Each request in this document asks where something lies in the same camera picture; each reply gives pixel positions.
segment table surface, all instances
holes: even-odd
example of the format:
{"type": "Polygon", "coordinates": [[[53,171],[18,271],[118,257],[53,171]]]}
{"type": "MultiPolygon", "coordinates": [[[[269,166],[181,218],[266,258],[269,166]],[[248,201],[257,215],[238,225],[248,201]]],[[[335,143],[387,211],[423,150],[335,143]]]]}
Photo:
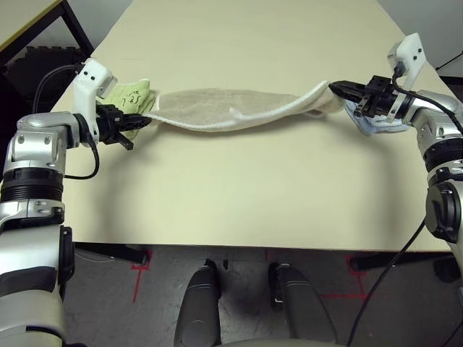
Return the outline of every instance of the table surface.
{"type": "Polygon", "coordinates": [[[0,51],[37,22],[60,0],[0,0],[0,51]]]}
{"type": "MultiPolygon", "coordinates": [[[[321,80],[391,76],[404,35],[371,0],[134,0],[93,57],[120,82],[301,95],[321,80]]],[[[451,93],[427,65],[415,89],[451,93]]],[[[72,91],[55,111],[72,110],[72,91]]],[[[413,129],[361,134],[342,111],[202,134],[162,124],[132,152],[99,145],[101,171],[66,180],[76,241],[314,249],[400,249],[425,214],[413,129]]],[[[67,154],[68,174],[93,156],[67,154]]],[[[423,231],[415,250],[447,250],[423,231]]]]}

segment table leg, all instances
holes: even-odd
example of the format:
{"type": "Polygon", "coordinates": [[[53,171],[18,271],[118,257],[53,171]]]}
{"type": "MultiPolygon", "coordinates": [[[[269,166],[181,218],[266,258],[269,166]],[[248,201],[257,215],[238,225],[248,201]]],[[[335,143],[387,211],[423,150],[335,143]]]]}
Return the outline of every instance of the table leg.
{"type": "Polygon", "coordinates": [[[69,28],[69,31],[72,36],[74,36],[74,39],[77,41],[82,52],[89,57],[95,49],[85,34],[85,31],[82,29],[82,26],[72,11],[71,6],[67,3],[67,0],[63,0],[60,6],[63,9],[62,18],[69,28]]]}
{"type": "Polygon", "coordinates": [[[117,260],[125,260],[135,264],[144,265],[149,259],[147,252],[130,248],[125,244],[94,244],[90,242],[75,242],[76,249],[85,252],[103,255],[117,260]]]}
{"type": "MultiPolygon", "coordinates": [[[[386,267],[395,255],[395,252],[381,252],[373,255],[353,257],[349,261],[349,266],[353,271],[357,272],[369,271],[378,267],[386,267]]],[[[448,257],[452,257],[452,254],[449,252],[409,252],[403,254],[399,260],[397,260],[396,264],[403,265],[411,262],[437,260],[448,257]]]]}

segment blue cloth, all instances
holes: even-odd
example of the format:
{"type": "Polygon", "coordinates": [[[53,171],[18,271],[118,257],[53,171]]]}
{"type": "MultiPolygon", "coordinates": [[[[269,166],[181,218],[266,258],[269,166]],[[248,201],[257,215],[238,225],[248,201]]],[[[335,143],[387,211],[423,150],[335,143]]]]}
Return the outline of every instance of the blue cloth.
{"type": "Polygon", "coordinates": [[[400,119],[394,119],[392,123],[388,123],[386,121],[386,116],[375,116],[374,118],[356,117],[354,116],[356,107],[357,104],[353,101],[346,100],[344,103],[344,108],[350,118],[365,135],[371,135],[377,132],[404,132],[409,129],[409,126],[403,125],[400,119]]]}

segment gray floor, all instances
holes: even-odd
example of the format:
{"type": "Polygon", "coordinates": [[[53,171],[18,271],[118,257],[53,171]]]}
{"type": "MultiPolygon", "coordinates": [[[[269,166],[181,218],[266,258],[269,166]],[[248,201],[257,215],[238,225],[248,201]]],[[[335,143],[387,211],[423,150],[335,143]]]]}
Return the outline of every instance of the gray floor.
{"type": "MultiPolygon", "coordinates": [[[[185,286],[206,257],[217,262],[223,281],[224,343],[288,336],[284,315],[269,306],[266,271],[271,261],[289,261],[313,282],[342,343],[362,303],[359,279],[349,272],[345,252],[164,246],[153,248],[149,270],[141,271],[126,262],[81,255],[99,262],[76,259],[65,309],[68,342],[88,347],[172,346],[185,286]]],[[[362,277],[365,290],[379,272],[362,277]]],[[[394,268],[371,301],[353,346],[440,346],[462,319],[458,285],[440,282],[430,262],[394,268]]],[[[448,346],[462,345],[460,331],[448,346]]]]}

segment black wire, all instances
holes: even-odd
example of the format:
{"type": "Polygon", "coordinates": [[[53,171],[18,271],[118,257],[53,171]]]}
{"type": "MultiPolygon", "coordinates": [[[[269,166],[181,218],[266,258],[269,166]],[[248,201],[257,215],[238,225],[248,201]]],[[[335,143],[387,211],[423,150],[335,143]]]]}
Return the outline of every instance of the black wire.
{"type": "Polygon", "coordinates": [[[37,89],[35,90],[34,99],[32,102],[32,113],[37,113],[38,111],[38,102],[41,98],[41,94],[43,91],[43,87],[45,84],[55,75],[63,71],[68,70],[78,70],[79,65],[63,65],[62,67],[57,67],[50,72],[48,72],[45,76],[42,77],[41,81],[38,83],[37,89]]]}
{"type": "Polygon", "coordinates": [[[454,331],[452,332],[452,334],[450,334],[450,336],[441,344],[441,347],[445,347],[449,344],[449,342],[451,341],[452,338],[454,338],[455,334],[458,332],[458,330],[463,326],[463,320],[460,324],[458,324],[454,331]]]}
{"type": "MultiPolygon", "coordinates": [[[[38,111],[38,103],[39,103],[39,100],[41,98],[43,87],[45,86],[45,84],[55,74],[58,74],[58,73],[63,72],[63,71],[69,71],[69,70],[74,70],[74,71],[78,72],[80,70],[80,68],[81,68],[81,65],[79,65],[79,64],[63,65],[61,67],[57,67],[57,68],[51,70],[45,76],[43,76],[41,81],[38,83],[37,89],[35,90],[34,100],[33,100],[33,104],[32,104],[32,113],[37,113],[37,111],[38,111]]],[[[93,141],[93,136],[92,136],[90,130],[88,129],[87,122],[85,120],[83,120],[82,122],[80,122],[80,124],[81,124],[82,128],[84,128],[84,129],[81,129],[81,130],[84,131],[85,139],[86,139],[88,145],[90,146],[90,149],[93,152],[93,158],[95,159],[95,168],[93,169],[93,172],[90,175],[87,175],[87,176],[64,175],[64,178],[66,178],[66,179],[81,179],[81,180],[82,179],[91,179],[91,178],[96,176],[96,174],[98,173],[98,170],[100,169],[100,155],[98,154],[98,150],[96,148],[95,141],[93,141]]]]}
{"type": "Polygon", "coordinates": [[[452,59],[450,59],[450,60],[447,61],[446,63],[440,65],[439,67],[436,67],[436,71],[442,69],[444,66],[446,66],[447,64],[450,64],[453,60],[459,58],[460,56],[463,56],[463,51],[462,51],[460,54],[457,54],[456,56],[454,56],[452,59]]]}
{"type": "Polygon", "coordinates": [[[98,154],[95,141],[93,141],[93,135],[90,129],[88,128],[88,124],[85,118],[80,114],[75,114],[74,117],[79,122],[80,131],[85,134],[85,141],[88,143],[88,145],[90,146],[90,149],[93,152],[93,157],[95,158],[95,168],[93,169],[93,172],[87,176],[64,175],[64,178],[66,179],[91,179],[96,176],[96,174],[98,173],[98,170],[100,169],[100,155],[98,154]]]}
{"type": "Polygon", "coordinates": [[[87,176],[64,175],[64,178],[66,179],[91,179],[95,177],[96,174],[98,173],[98,170],[100,169],[100,155],[98,154],[95,141],[93,141],[93,138],[91,137],[91,135],[88,137],[87,142],[93,152],[93,157],[95,158],[95,168],[93,169],[93,172],[87,176]]]}
{"type": "Polygon", "coordinates": [[[410,92],[408,90],[400,88],[397,85],[397,78],[399,78],[399,76],[397,74],[394,74],[392,76],[392,85],[394,86],[395,90],[397,90],[399,93],[403,93],[403,94],[411,96],[413,98],[420,99],[420,100],[426,101],[427,103],[433,104],[435,107],[437,107],[442,112],[444,112],[447,116],[449,116],[450,120],[455,124],[455,126],[458,129],[458,131],[460,132],[460,134],[463,135],[463,127],[460,124],[460,122],[458,121],[458,119],[456,119],[454,112],[450,111],[448,108],[445,108],[444,106],[442,106],[437,101],[434,101],[433,99],[430,99],[430,98],[427,98],[427,97],[425,97],[423,95],[417,94],[415,92],[410,92]]]}
{"type": "Polygon", "coordinates": [[[423,219],[420,226],[418,226],[418,229],[415,231],[413,234],[412,238],[405,244],[405,246],[392,258],[388,266],[383,270],[383,272],[379,275],[378,279],[376,280],[375,284],[373,284],[373,287],[371,287],[370,291],[368,292],[367,297],[363,301],[362,306],[360,307],[359,312],[357,313],[357,316],[355,317],[354,324],[352,325],[352,328],[350,330],[350,335],[349,335],[349,340],[347,340],[346,346],[349,347],[352,344],[352,341],[354,340],[355,332],[357,331],[357,327],[360,323],[360,319],[362,319],[363,312],[365,312],[368,303],[370,302],[373,294],[375,293],[376,289],[378,289],[379,285],[381,282],[383,282],[383,279],[386,277],[386,275],[391,271],[392,267],[396,264],[397,260],[406,252],[406,250],[410,247],[410,245],[413,243],[413,241],[420,235],[421,230],[425,226],[425,220],[423,219]]]}

